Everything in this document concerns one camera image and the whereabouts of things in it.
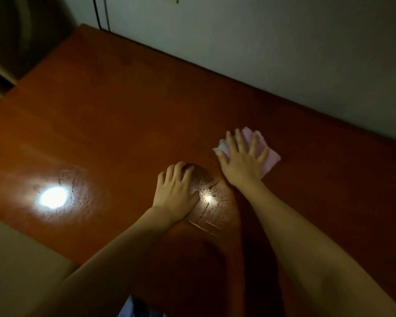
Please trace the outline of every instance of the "right hand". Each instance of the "right hand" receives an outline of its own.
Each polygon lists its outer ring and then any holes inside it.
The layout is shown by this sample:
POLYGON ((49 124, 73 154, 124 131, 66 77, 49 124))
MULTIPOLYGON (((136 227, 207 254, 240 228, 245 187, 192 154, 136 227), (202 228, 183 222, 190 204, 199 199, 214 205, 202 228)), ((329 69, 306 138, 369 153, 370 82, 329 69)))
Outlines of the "right hand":
POLYGON ((258 142, 256 133, 252 137, 249 151, 246 151, 244 138, 239 129, 236 129, 235 137, 237 145, 231 133, 227 131, 226 142, 230 151, 230 161, 227 160, 224 152, 218 151, 216 154, 228 182, 241 190, 244 185, 260 180, 260 171, 269 154, 269 147, 266 147, 260 156, 256 156, 258 142))

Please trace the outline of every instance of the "pink cloth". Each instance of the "pink cloth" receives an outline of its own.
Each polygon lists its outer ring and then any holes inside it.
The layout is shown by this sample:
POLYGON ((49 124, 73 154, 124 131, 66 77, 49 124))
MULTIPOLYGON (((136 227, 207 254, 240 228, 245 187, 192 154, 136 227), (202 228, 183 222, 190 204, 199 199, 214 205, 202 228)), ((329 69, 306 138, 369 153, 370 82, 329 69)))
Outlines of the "pink cloth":
MULTIPOLYGON (((264 148, 268 147, 268 145, 266 144, 266 141, 264 140, 262 134, 259 131, 256 131, 256 133, 259 138, 256 155, 259 156, 263 152, 264 148)), ((242 135, 244 136, 247 150, 249 150, 249 147, 251 145, 251 139, 253 134, 254 133, 252 132, 252 130, 249 129, 248 127, 245 127, 242 130, 242 135)), ((226 154, 227 158, 230 158, 230 151, 229 151, 229 147, 227 146, 226 139, 220 139, 219 146, 217 148, 214 148, 213 150, 214 152, 222 151, 226 154)), ((279 154, 269 148, 269 156, 267 157, 264 166, 261 169, 260 178, 263 178, 279 161, 280 161, 279 154)))

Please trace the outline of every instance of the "wall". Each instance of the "wall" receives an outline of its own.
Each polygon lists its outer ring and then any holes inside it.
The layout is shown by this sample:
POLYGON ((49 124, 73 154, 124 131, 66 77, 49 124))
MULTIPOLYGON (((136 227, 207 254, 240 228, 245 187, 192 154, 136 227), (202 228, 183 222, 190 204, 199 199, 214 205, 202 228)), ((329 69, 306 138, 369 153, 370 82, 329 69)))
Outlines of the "wall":
MULTIPOLYGON (((91 0, 66 2, 97 26, 91 0)), ((116 34, 396 139, 396 0, 107 4, 116 34)))

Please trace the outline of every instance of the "black cable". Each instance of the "black cable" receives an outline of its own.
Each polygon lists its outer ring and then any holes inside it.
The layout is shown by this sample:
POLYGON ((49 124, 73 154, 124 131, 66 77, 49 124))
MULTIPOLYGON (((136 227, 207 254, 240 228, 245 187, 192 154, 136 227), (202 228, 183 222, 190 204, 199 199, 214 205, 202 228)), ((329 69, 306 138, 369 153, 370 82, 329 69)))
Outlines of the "black cable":
POLYGON ((98 16, 97 2, 95 2, 95 0, 92 1, 94 2, 95 16, 97 17, 98 27, 100 28, 100 30, 102 30, 103 28, 101 27, 100 17, 98 16))
POLYGON ((108 27, 108 31, 110 31, 110 22, 108 21, 108 13, 107 13, 107 0, 104 0, 104 10, 106 11, 106 20, 107 20, 107 27, 108 27))

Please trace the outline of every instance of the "wooden table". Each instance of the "wooden table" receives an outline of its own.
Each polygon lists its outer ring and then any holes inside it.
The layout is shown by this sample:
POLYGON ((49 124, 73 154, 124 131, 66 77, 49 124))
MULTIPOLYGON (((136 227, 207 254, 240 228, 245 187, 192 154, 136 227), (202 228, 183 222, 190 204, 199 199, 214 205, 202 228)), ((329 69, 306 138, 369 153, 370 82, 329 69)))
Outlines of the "wooden table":
POLYGON ((160 171, 196 164, 200 204, 149 251, 135 294, 174 317, 281 315, 275 257, 211 150, 244 126, 282 156, 266 185, 396 300, 396 142, 85 25, 0 100, 0 219, 83 263, 151 206, 160 171), (45 211, 56 185, 70 202, 45 211))

